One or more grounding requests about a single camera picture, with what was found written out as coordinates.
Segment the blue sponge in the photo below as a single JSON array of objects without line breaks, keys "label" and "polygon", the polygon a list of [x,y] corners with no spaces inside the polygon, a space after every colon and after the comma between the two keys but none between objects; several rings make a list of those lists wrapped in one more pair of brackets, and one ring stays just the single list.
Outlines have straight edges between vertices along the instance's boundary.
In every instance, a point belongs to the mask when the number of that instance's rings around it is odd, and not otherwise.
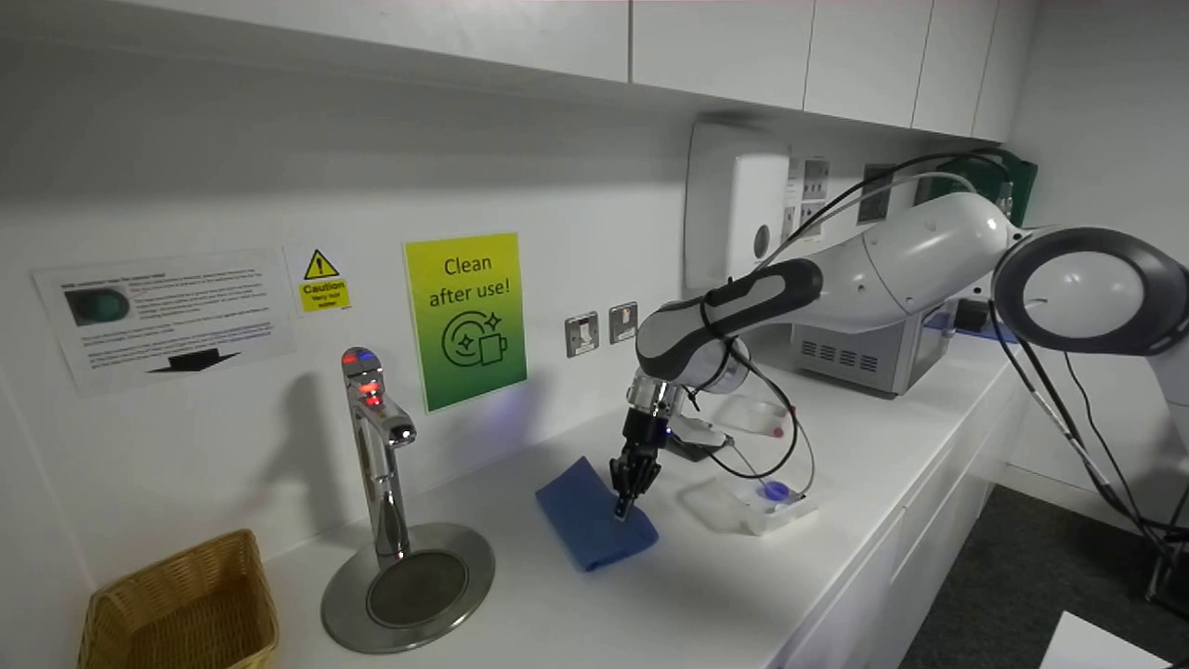
[{"label": "blue sponge", "polygon": [[656,542],[656,528],[641,509],[629,506],[629,514],[616,517],[616,499],[603,488],[587,459],[536,492],[536,501],[582,571],[604,568]]}]

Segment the tap base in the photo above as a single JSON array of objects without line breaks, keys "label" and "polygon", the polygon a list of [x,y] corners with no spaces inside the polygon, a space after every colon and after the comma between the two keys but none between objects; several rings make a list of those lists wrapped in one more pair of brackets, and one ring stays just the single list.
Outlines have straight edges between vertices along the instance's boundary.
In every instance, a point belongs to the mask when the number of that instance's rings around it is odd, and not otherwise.
[{"label": "tap base", "polygon": [[408,528],[411,549],[351,555],[321,595],[321,627],[355,654],[402,654],[461,627],[485,600],[494,555],[461,524]]}]

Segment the white label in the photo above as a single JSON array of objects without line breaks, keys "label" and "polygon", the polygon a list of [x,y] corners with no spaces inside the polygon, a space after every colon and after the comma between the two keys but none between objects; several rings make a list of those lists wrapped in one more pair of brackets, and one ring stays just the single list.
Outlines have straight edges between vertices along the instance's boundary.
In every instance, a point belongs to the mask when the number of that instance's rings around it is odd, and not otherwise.
[{"label": "white label", "polygon": [[191,377],[292,345],[274,252],[40,267],[32,284],[77,392]]}]

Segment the wall socket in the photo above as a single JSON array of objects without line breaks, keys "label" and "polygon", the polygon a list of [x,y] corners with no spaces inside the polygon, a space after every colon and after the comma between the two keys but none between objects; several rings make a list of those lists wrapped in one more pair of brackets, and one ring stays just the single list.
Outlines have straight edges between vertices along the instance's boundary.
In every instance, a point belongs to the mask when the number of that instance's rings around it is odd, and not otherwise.
[{"label": "wall socket", "polygon": [[582,358],[599,350],[599,311],[563,320],[563,358]]},{"label": "wall socket", "polygon": [[636,306],[636,303],[611,306],[611,310],[604,311],[604,326],[610,326],[610,342],[611,342],[611,345],[636,337],[639,306]]}]

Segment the green sign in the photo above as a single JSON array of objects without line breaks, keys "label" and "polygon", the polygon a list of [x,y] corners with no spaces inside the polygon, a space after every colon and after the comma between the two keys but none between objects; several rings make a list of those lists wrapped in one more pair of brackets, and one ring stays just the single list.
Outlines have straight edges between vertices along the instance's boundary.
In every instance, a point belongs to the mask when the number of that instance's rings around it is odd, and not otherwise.
[{"label": "green sign", "polygon": [[404,246],[428,405],[440,408],[522,372],[515,233]]}]

